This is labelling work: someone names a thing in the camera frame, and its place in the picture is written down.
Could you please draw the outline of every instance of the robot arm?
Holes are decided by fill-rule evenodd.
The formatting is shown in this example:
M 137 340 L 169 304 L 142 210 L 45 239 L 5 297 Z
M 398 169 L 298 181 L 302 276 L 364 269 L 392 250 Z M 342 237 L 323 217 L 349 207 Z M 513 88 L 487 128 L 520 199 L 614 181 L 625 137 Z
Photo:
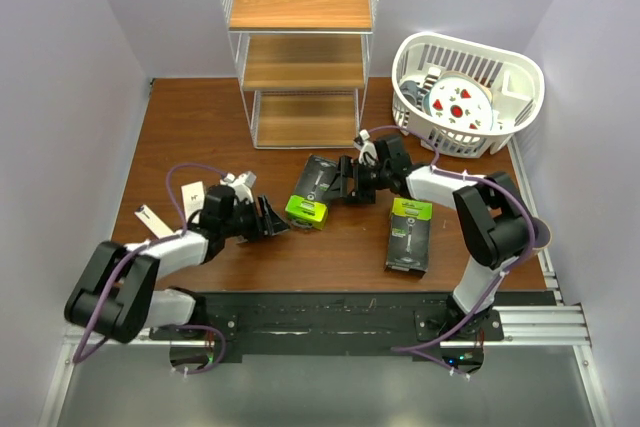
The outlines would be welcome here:
M 354 145 L 360 156 L 357 160 L 348 156 L 340 158 L 338 174 L 330 188 L 334 197 L 347 203 L 374 203 L 376 190 L 389 189 L 402 197 L 434 202 L 457 211 L 470 258 L 462 280 L 450 297 L 449 323 L 456 323 L 472 311 L 496 276 L 504 275 L 504 269 L 524 251 L 529 242 L 526 220 L 512 201 L 496 189 L 475 180 L 442 175 L 431 165 L 413 163 L 399 134 L 372 141 L 363 130 Z M 515 183 L 506 173 L 498 172 L 485 178 L 506 189 L 524 205 Z M 499 214 L 492 215 L 492 210 L 499 210 Z M 534 223 L 536 237 L 538 225 L 539 222 Z M 484 315 L 493 304 L 498 285 L 496 283 L 476 309 L 478 316 Z
M 86 327 L 109 277 L 128 255 L 119 283 L 110 289 L 93 331 L 128 343 L 146 327 L 189 323 L 196 315 L 194 295 L 179 289 L 154 291 L 157 279 L 210 261 L 224 248 L 227 238 L 252 242 L 288 230 L 265 196 L 255 201 L 251 191 L 255 179 L 251 172 L 237 178 L 227 175 L 220 185 L 207 189 L 197 221 L 189 222 L 186 231 L 155 241 L 155 245 L 148 241 L 99 244 L 67 301 L 65 318 Z

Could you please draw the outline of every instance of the wooden shelf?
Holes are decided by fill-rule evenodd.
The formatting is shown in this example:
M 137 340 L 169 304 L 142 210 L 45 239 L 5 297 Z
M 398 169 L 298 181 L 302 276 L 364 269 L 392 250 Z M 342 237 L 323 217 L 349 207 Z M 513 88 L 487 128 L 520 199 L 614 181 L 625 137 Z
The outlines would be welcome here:
M 233 0 L 230 30 L 372 29 L 369 0 Z
M 353 95 L 262 95 L 258 147 L 350 147 L 355 135 Z
M 354 34 L 252 35 L 243 88 L 364 88 L 361 38 Z

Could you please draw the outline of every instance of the gray floor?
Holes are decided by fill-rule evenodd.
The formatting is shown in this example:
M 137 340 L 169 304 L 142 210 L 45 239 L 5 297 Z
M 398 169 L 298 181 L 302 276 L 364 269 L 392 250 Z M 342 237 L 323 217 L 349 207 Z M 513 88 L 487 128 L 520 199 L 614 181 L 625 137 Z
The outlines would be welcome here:
M 167 346 L 107 346 L 59 425 L 591 426 L 571 348 L 493 347 L 470 382 L 409 358 L 247 356 L 183 379 Z

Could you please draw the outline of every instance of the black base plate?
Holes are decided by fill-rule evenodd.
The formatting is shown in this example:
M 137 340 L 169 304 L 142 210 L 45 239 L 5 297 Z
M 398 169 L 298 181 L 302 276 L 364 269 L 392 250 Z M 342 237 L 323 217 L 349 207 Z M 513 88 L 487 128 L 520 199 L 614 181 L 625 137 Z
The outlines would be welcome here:
M 391 347 L 415 345 L 437 336 L 445 318 L 448 294 L 215 292 L 199 295 L 206 299 L 211 325 L 227 339 L 224 361 L 241 362 L 245 354 L 397 355 Z M 555 305 L 555 299 L 551 292 L 505 292 L 497 294 L 496 304 Z M 486 341 L 504 338 L 495 310 L 477 328 L 484 330 Z M 474 340 L 477 328 L 456 334 L 450 340 Z M 183 340 L 184 334 L 157 329 L 150 337 Z M 441 357 L 439 348 L 429 352 Z

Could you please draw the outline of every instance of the small white object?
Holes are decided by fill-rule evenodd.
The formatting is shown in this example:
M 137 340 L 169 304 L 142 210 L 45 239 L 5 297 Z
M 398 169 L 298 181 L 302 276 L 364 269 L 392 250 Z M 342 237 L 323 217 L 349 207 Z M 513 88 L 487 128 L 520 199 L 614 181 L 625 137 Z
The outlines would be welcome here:
M 148 205 L 142 204 L 134 214 L 157 238 L 160 239 L 173 234 L 169 226 L 165 224 Z
M 318 172 L 318 177 L 316 177 L 316 181 L 313 184 L 313 190 L 316 190 L 320 185 L 320 180 L 322 180 L 322 174 L 324 174 L 324 170 L 321 170 L 320 172 Z
M 186 324 L 195 305 L 195 299 L 183 292 L 171 289 L 155 291 L 143 328 Z
M 194 182 L 182 186 L 182 205 L 184 206 L 185 218 L 191 217 L 196 210 L 202 210 L 204 205 L 204 183 Z M 193 221 L 197 224 L 200 214 L 197 214 Z
M 127 250 L 137 249 L 141 244 L 126 244 Z M 204 262 L 209 242 L 202 235 L 188 231 L 180 238 L 154 245 L 145 250 L 144 255 L 150 255 L 160 260 L 158 279 L 190 265 L 200 265 Z
M 220 181 L 220 184 L 232 187 L 236 192 L 238 202 L 242 202 L 244 200 L 253 202 L 253 193 L 251 192 L 251 187 L 253 187 L 255 181 L 256 174 L 249 171 L 240 174 L 237 178 L 234 177 L 233 174 L 227 174 L 227 176 Z
M 413 106 L 404 98 L 400 85 L 408 80 L 430 89 L 429 93 L 439 89 L 431 79 L 426 81 L 429 75 L 435 75 L 434 69 L 442 71 L 438 82 L 463 74 L 489 89 L 493 112 L 487 121 L 494 124 L 493 128 L 471 129 L 470 124 L 451 123 L 444 116 L 423 112 L 422 106 Z M 544 98 L 544 77 L 531 59 L 432 32 L 412 35 L 402 43 L 393 60 L 391 81 L 395 123 L 429 139 L 442 154 L 454 157 L 478 158 L 487 150 L 495 154 L 514 133 L 534 121 Z M 485 122 L 481 119 L 478 127 L 485 127 Z
M 353 146 L 360 151 L 358 162 L 364 165 L 374 165 L 378 160 L 376 146 L 369 140 L 371 136 L 369 135 L 368 131 L 361 130 L 359 135 L 363 141 L 363 144 L 359 145 L 355 142 L 353 144 Z

